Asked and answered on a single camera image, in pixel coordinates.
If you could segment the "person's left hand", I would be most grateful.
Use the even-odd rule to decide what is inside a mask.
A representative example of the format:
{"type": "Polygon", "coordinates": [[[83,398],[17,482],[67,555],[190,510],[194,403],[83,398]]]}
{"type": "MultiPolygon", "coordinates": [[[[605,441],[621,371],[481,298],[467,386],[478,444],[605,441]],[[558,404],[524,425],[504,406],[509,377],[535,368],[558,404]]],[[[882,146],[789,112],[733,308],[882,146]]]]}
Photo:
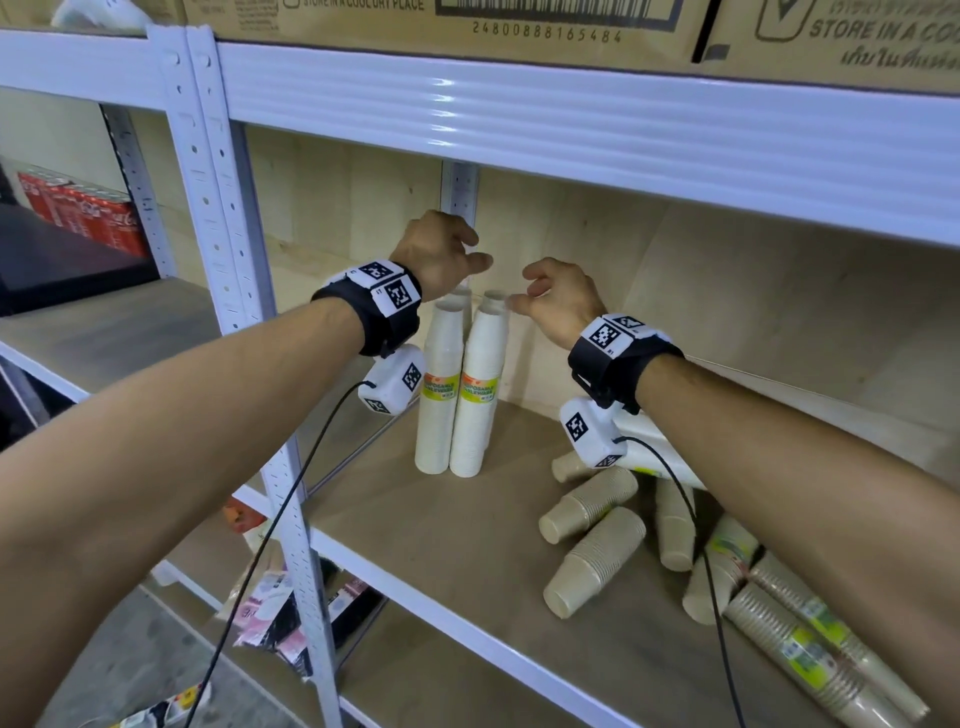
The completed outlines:
{"type": "Polygon", "coordinates": [[[450,294],[465,278],[453,277],[453,259],[458,254],[486,254],[477,251],[479,237],[464,218],[438,210],[427,210],[410,221],[389,260],[410,271],[418,281],[424,302],[450,294]]]}

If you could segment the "person's right hand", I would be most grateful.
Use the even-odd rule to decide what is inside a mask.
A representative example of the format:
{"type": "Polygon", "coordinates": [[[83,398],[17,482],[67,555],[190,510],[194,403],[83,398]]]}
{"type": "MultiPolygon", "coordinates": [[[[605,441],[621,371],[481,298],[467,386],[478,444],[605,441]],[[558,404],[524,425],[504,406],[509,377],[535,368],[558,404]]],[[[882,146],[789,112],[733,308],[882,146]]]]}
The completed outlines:
{"type": "Polygon", "coordinates": [[[546,300],[546,310],[531,319],[546,338],[569,352],[582,331],[607,312],[594,280],[576,264],[561,261],[561,273],[554,278],[524,278],[525,293],[546,300]]]}

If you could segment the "person's right forearm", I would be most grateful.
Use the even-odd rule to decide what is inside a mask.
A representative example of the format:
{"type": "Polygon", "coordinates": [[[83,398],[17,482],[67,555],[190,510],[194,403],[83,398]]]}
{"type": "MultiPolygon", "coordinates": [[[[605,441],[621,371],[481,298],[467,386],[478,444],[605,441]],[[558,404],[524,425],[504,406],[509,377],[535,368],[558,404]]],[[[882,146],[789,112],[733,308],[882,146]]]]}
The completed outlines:
{"type": "Polygon", "coordinates": [[[726,512],[960,724],[960,494],[675,355],[654,357],[634,396],[726,512]]]}

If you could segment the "person's left forearm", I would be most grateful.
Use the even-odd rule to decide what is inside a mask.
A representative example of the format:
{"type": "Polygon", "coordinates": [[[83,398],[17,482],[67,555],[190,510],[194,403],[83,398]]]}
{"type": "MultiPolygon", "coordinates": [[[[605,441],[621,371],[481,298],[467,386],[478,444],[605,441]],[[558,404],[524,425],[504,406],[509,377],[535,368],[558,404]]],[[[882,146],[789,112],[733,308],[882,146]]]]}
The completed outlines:
{"type": "Polygon", "coordinates": [[[0,726],[33,728],[102,622],[364,342],[348,304],[320,299],[140,370],[0,453],[0,726]]]}

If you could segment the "black wristband with marker tags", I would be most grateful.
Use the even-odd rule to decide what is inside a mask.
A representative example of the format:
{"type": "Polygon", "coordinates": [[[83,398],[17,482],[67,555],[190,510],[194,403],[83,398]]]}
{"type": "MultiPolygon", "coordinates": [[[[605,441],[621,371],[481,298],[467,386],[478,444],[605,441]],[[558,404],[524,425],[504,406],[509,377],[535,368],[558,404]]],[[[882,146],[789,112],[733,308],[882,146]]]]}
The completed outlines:
{"type": "Polygon", "coordinates": [[[357,314],[365,336],[360,355],[390,357],[418,331],[423,288],[412,271],[388,259],[349,268],[330,277],[310,298],[335,298],[357,314]]]}
{"type": "Polygon", "coordinates": [[[606,313],[582,330],[567,362],[573,380],[597,405],[608,408],[618,403],[630,415],[638,415],[640,377],[660,356],[685,358],[662,331],[628,314],[606,313]]]}

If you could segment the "white metal shelving rack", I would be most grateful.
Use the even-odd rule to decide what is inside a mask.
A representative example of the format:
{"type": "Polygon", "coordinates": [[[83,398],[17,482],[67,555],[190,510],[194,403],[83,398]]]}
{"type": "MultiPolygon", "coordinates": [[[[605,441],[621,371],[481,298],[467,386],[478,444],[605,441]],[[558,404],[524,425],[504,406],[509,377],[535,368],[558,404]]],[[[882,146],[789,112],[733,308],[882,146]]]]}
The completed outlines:
{"type": "MultiPolygon", "coordinates": [[[[702,364],[960,485],[960,99],[220,42],[183,30],[222,212],[211,242],[275,310],[243,123],[443,160],[495,287],[581,256],[702,364]]],[[[579,388],[511,325],[489,466],[416,474],[385,423],[301,508],[311,545],[592,728],[733,728],[715,643],[653,553],[582,617],[547,612],[534,508],[579,388]]]]}
{"type": "Polygon", "coordinates": [[[161,281],[0,319],[0,373],[72,402],[161,357],[277,315],[243,123],[229,116],[225,52],[209,28],[146,39],[0,30],[0,88],[99,102],[161,281]],[[129,108],[162,111],[211,292],[176,266],[129,108]]]}

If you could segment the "brown cardboard box with barcode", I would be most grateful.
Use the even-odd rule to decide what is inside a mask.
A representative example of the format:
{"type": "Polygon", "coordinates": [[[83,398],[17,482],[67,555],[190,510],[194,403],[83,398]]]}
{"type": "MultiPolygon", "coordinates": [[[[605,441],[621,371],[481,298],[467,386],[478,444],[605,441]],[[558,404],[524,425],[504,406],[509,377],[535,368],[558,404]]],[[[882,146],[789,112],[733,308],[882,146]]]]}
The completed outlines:
{"type": "Polygon", "coordinates": [[[640,72],[687,70],[712,0],[183,0],[220,40],[640,72]]]}

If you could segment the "pile of beige cup sleeves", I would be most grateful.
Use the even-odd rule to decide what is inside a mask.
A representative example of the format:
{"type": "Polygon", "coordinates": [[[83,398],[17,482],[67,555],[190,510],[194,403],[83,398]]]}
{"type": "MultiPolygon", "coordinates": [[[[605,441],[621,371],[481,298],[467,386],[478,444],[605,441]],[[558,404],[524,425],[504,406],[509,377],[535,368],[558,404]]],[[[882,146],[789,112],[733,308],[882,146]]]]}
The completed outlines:
{"type": "MultiPolygon", "coordinates": [[[[580,536],[544,600],[567,619],[610,583],[640,548],[641,516],[626,507],[639,490],[636,472],[592,468],[576,452],[556,458],[559,482],[585,481],[538,521],[547,543],[580,536]]],[[[690,573],[682,608],[699,625],[725,619],[845,728],[912,728],[930,706],[812,588],[731,516],[721,516],[701,555],[693,488],[656,479],[655,534],[660,563],[690,573]]]]}

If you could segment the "orange packet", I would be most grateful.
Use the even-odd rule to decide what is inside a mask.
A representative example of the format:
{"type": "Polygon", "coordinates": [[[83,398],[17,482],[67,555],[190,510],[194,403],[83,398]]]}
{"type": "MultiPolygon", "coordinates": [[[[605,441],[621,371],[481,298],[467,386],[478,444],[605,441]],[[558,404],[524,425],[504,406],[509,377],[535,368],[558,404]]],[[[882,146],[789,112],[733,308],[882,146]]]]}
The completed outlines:
{"type": "Polygon", "coordinates": [[[234,496],[223,504],[222,516],[230,529],[240,535],[255,531],[268,521],[267,516],[234,496]]]}

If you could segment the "black packet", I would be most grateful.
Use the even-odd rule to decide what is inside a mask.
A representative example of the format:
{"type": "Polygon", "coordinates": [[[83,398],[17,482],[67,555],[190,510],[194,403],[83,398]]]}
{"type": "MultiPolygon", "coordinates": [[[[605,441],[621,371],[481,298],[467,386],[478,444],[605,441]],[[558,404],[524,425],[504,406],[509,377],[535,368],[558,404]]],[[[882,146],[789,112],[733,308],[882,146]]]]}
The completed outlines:
{"type": "MultiPolygon", "coordinates": [[[[383,595],[364,581],[348,578],[328,601],[333,647],[340,650],[354,634],[377,612],[384,602],[383,595]]],[[[273,653],[306,682],[314,671],[309,657],[306,634],[301,625],[278,642],[273,653]]]]}

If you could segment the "pack of red soda cans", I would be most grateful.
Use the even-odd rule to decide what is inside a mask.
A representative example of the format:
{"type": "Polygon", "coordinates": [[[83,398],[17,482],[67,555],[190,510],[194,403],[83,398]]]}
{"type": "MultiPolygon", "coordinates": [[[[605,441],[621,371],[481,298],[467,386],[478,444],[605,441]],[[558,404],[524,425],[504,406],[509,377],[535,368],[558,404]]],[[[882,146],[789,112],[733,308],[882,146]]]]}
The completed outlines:
{"type": "Polygon", "coordinates": [[[44,221],[139,259],[152,257],[129,196],[42,168],[16,175],[30,208],[44,221]]]}

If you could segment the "pink white packet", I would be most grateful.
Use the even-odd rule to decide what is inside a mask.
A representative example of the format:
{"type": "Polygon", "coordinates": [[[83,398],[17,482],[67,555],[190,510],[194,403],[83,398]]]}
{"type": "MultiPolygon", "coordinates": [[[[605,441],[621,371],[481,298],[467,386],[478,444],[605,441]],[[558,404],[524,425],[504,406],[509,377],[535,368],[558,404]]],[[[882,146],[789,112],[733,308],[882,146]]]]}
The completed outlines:
{"type": "Polygon", "coordinates": [[[274,651],[300,627],[294,586],[287,571],[266,571],[239,606],[232,646],[274,651]]]}

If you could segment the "black box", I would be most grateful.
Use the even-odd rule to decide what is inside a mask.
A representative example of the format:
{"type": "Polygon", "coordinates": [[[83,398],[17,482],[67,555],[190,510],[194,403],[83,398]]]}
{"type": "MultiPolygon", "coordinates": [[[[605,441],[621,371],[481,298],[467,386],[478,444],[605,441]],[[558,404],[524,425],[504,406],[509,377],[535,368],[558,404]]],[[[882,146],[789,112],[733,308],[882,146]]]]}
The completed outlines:
{"type": "Polygon", "coordinates": [[[0,203],[0,318],[159,279],[150,257],[106,247],[27,208],[0,203]]]}

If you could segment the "white plastic bag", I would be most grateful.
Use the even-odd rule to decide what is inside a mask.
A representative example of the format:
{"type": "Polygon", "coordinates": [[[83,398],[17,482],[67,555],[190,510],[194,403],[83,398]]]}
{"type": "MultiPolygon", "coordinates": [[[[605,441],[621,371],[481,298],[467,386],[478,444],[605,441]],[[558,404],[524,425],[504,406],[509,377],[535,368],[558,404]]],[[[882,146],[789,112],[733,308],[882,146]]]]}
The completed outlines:
{"type": "Polygon", "coordinates": [[[62,0],[50,26],[56,30],[106,30],[139,33],[154,24],[133,0],[62,0]]]}

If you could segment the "colourful printed packet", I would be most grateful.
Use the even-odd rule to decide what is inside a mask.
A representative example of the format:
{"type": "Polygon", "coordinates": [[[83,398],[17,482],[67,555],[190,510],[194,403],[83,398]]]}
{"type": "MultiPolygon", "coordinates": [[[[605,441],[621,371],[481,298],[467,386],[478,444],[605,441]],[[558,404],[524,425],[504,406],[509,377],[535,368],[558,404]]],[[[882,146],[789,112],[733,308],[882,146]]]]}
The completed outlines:
{"type": "Polygon", "coordinates": [[[212,698],[212,685],[200,692],[200,685],[192,685],[150,707],[138,710],[109,728],[173,728],[186,721],[191,709],[199,712],[212,698]]]}

